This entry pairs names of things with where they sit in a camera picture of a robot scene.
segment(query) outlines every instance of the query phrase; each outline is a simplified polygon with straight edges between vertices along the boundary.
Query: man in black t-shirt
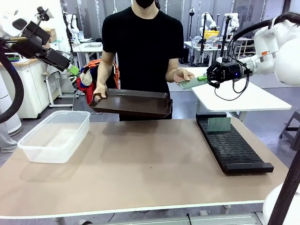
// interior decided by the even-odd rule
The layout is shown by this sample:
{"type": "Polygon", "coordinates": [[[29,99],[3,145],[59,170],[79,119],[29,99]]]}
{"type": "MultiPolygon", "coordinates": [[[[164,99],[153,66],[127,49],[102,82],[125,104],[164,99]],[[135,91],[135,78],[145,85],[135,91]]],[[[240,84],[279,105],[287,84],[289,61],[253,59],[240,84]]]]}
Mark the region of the man in black t-shirt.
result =
{"type": "MultiPolygon", "coordinates": [[[[134,0],[132,7],[107,17],[102,38],[102,60],[94,93],[101,93],[103,98],[116,53],[124,90],[170,93],[167,82],[194,78],[186,69],[178,69],[184,44],[182,24],[161,12],[154,0],[134,0]]],[[[120,121],[124,120],[156,119],[120,115],[120,121]]]]}

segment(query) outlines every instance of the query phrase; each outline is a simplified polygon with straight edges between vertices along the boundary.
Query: white cabinet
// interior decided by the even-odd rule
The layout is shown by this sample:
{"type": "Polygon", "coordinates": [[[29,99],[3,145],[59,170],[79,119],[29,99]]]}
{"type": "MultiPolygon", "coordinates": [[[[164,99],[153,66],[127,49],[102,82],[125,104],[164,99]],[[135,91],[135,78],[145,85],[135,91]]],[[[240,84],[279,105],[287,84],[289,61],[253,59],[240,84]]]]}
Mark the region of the white cabinet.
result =
{"type": "MultiPolygon", "coordinates": [[[[46,70],[46,64],[37,59],[30,59],[28,62],[13,63],[13,65],[24,86],[24,100],[18,111],[18,116],[35,119],[50,103],[47,86],[44,82],[45,76],[42,75],[46,70]]],[[[15,87],[10,75],[2,65],[0,66],[0,73],[13,100],[15,87]]]]}

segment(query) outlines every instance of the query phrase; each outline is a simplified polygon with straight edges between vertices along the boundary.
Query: black face mask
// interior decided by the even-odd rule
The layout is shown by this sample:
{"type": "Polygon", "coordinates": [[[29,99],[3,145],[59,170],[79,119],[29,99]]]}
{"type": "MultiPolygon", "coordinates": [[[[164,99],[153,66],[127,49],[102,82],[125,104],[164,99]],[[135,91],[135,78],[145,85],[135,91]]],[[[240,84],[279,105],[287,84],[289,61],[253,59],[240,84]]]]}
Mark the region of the black face mask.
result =
{"type": "Polygon", "coordinates": [[[135,0],[135,1],[142,8],[148,8],[154,2],[154,0],[135,0]]]}

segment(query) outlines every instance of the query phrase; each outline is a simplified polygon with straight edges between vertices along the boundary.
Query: short sleeve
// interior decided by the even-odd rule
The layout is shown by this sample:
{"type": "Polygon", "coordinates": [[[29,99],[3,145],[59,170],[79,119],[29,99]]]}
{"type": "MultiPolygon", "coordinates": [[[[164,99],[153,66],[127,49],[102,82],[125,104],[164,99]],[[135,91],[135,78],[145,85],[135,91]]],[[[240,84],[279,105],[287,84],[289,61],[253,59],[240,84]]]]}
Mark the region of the short sleeve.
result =
{"type": "Polygon", "coordinates": [[[182,58],[183,55],[183,26],[180,21],[176,20],[172,26],[172,41],[170,45],[169,59],[182,58]]]}
{"type": "Polygon", "coordinates": [[[102,41],[103,50],[107,53],[116,53],[115,42],[115,26],[113,24],[113,18],[111,16],[105,18],[102,25],[102,41]]]}

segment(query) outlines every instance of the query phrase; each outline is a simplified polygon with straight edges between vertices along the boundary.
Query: neck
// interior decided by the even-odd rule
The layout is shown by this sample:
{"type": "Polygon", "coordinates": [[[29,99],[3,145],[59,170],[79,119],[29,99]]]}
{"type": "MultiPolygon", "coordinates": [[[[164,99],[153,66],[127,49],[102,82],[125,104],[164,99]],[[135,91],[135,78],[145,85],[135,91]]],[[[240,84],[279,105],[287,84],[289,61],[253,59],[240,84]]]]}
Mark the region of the neck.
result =
{"type": "Polygon", "coordinates": [[[146,20],[153,19],[159,12],[155,2],[153,2],[148,8],[142,8],[136,3],[136,1],[134,1],[131,8],[138,17],[146,20]]]}

